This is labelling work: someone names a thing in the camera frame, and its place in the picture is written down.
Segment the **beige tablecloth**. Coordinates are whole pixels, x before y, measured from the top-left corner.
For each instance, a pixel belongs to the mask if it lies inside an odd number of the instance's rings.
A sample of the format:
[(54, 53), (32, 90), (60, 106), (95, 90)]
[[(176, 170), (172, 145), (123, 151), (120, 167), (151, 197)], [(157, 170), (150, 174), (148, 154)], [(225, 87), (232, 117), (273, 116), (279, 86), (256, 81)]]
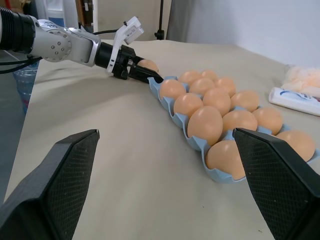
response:
[(212, 181), (147, 84), (39, 63), (6, 194), (57, 141), (100, 138), (74, 240), (274, 240), (246, 181)]

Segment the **brown egg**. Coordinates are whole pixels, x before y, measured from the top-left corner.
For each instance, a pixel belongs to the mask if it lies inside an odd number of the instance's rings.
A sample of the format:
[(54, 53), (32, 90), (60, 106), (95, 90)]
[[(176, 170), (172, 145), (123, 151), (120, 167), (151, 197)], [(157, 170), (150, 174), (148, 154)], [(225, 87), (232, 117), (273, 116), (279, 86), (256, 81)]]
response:
[(159, 72), (159, 68), (156, 65), (156, 63), (153, 62), (152, 60), (149, 60), (149, 59), (142, 59), (137, 63), (137, 65), (140, 66), (140, 67), (143, 67), (143, 68), (147, 68), (147, 69), (153, 70), (153, 71), (155, 71), (157, 73)]
[(226, 90), (230, 98), (233, 97), (237, 91), (233, 79), (227, 76), (221, 77), (218, 80), (216, 80), (215, 86)]
[(230, 174), (234, 180), (246, 176), (235, 140), (222, 140), (213, 145), (206, 154), (205, 164), (210, 170)]
[(216, 108), (222, 117), (231, 109), (231, 98), (223, 88), (212, 88), (208, 90), (204, 94), (202, 102), (204, 106)]
[(282, 113), (273, 107), (260, 107), (252, 112), (260, 127), (271, 130), (272, 135), (276, 135), (283, 126)]
[(215, 87), (215, 83), (212, 79), (203, 77), (197, 79), (191, 84), (189, 92), (204, 96), (207, 91), (214, 89)]
[(315, 153), (315, 141), (303, 131), (287, 130), (278, 133), (276, 137), (287, 142), (305, 162), (308, 162)]
[(240, 107), (248, 110), (249, 112), (255, 111), (259, 104), (259, 96), (253, 90), (242, 90), (237, 92), (235, 95), (231, 97), (231, 109), (235, 107)]
[(164, 97), (176, 100), (179, 96), (186, 93), (187, 91), (184, 85), (175, 79), (164, 80), (159, 88), (159, 97), (161, 100)]
[(190, 70), (184, 72), (181, 76), (178, 77), (178, 81), (189, 86), (196, 80), (201, 78), (201, 74), (195, 70)]
[(203, 101), (195, 93), (185, 93), (180, 95), (174, 102), (173, 112), (175, 114), (182, 114), (189, 118), (200, 108), (202, 108)]
[(256, 117), (247, 110), (233, 110), (227, 113), (223, 118), (222, 134), (226, 134), (228, 130), (235, 128), (244, 128), (255, 131), (258, 128)]
[(209, 146), (218, 142), (222, 131), (222, 116), (213, 106), (203, 106), (196, 110), (187, 124), (187, 136), (206, 140)]
[(211, 79), (212, 81), (217, 81), (219, 80), (219, 76), (213, 71), (213, 70), (210, 70), (210, 69), (205, 69), (203, 70), (200, 75), (203, 77), (203, 78), (208, 78), (208, 79)]

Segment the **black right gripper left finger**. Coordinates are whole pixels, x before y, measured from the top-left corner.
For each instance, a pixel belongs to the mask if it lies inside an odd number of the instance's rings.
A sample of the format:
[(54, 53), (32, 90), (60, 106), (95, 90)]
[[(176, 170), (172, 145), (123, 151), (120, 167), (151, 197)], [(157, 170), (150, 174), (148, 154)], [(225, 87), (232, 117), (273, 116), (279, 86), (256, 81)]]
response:
[(0, 207), (0, 240), (72, 240), (99, 139), (90, 129), (52, 146)]

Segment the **clear plastic bag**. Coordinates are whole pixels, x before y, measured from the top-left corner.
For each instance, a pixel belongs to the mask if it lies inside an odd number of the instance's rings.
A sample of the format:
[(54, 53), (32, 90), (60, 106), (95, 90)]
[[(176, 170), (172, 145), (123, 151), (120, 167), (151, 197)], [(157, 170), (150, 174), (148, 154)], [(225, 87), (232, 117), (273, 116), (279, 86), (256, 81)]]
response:
[(320, 98), (320, 67), (286, 66), (281, 88)]

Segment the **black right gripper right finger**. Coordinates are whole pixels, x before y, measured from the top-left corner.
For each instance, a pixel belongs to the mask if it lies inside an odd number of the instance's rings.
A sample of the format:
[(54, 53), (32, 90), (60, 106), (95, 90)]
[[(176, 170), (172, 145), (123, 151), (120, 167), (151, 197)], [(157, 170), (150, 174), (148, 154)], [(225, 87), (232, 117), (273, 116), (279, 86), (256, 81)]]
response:
[(320, 175), (284, 140), (235, 128), (250, 192), (275, 240), (320, 240)]

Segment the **black stand pole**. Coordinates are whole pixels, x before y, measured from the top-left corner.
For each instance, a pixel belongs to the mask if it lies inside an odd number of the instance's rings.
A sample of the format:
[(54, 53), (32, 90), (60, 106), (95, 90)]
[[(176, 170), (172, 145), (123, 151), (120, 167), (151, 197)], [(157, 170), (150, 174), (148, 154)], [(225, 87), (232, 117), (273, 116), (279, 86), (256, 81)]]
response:
[(163, 40), (165, 38), (165, 31), (163, 30), (163, 13), (164, 13), (164, 0), (160, 0), (159, 9), (159, 23), (158, 30), (154, 33), (157, 40)]

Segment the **light blue egg tray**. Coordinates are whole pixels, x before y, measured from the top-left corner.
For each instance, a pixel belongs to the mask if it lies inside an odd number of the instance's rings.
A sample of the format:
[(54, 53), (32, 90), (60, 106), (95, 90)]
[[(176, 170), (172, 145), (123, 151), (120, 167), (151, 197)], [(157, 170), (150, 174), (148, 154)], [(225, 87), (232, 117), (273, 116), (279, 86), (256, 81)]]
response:
[[(147, 78), (150, 90), (152, 94), (159, 100), (163, 108), (169, 113), (171, 119), (173, 122), (183, 130), (184, 137), (186, 138), (187, 143), (196, 151), (201, 152), (201, 160), (202, 164), (204, 166), (205, 171), (209, 175), (209, 177), (218, 183), (224, 183), (224, 184), (233, 184), (240, 181), (243, 181), (246, 179), (246, 177), (242, 177), (240, 179), (234, 179), (233, 176), (227, 172), (224, 172), (220, 169), (214, 168), (209, 169), (205, 164), (205, 157), (207, 156), (207, 153), (209, 149), (211, 148), (210, 145), (208, 145), (207, 141), (205, 139), (191, 136), (188, 137), (187, 134), (187, 128), (189, 123), (189, 117), (187, 115), (183, 115), (181, 113), (174, 113), (174, 99), (170, 97), (163, 97), (160, 98), (160, 88), (162, 83), (157, 83), (154, 77), (148, 77)], [(265, 128), (263, 126), (258, 125), (256, 131), (259, 133), (269, 134), (271, 135), (272, 131), (271, 129)], [(221, 141), (230, 141), (234, 140), (234, 137), (232, 136), (232, 130), (227, 130), (226, 133), (223, 133), (220, 136)], [(320, 159), (320, 149), (315, 148), (313, 156), (310, 158), (307, 163), (312, 163), (312, 161), (315, 161), (317, 159)]]

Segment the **white tube with blue print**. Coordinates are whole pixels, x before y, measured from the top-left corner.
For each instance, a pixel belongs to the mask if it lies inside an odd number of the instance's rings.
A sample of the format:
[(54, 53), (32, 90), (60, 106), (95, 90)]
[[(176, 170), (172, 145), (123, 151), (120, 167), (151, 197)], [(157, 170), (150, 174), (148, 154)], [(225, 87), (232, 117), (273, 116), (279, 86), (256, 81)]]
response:
[(274, 87), (268, 101), (274, 105), (320, 117), (320, 98), (292, 90)]

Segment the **clear blue water bottle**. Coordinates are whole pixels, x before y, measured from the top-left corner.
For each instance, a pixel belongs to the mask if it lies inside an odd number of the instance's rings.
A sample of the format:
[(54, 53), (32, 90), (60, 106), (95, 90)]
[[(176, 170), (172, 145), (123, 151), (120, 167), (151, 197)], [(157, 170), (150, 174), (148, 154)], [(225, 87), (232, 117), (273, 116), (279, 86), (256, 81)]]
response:
[(13, 72), (16, 89), (22, 102), (22, 109), (27, 113), (33, 86), (35, 83), (39, 62)]

